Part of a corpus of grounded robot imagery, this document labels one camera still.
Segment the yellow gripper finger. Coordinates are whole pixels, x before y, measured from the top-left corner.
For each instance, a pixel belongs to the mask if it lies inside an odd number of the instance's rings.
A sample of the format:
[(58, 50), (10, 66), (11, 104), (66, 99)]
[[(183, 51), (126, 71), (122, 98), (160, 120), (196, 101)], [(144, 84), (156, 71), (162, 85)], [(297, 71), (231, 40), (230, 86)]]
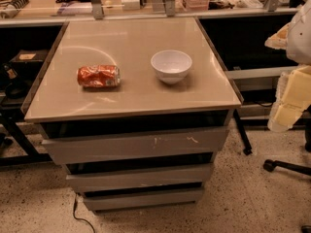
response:
[(278, 80), (268, 129), (284, 132), (291, 129), (311, 105), (311, 66), (302, 65), (283, 72)]

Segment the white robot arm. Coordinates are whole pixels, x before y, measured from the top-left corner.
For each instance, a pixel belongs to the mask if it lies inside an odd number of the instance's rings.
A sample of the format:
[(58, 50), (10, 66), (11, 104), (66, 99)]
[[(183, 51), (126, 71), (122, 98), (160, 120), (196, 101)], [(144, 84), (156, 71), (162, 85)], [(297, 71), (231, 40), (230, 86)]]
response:
[(287, 58), (298, 64), (294, 70), (281, 74), (267, 123), (269, 130), (284, 132), (291, 129), (311, 105), (311, 0), (264, 45), (285, 50)]

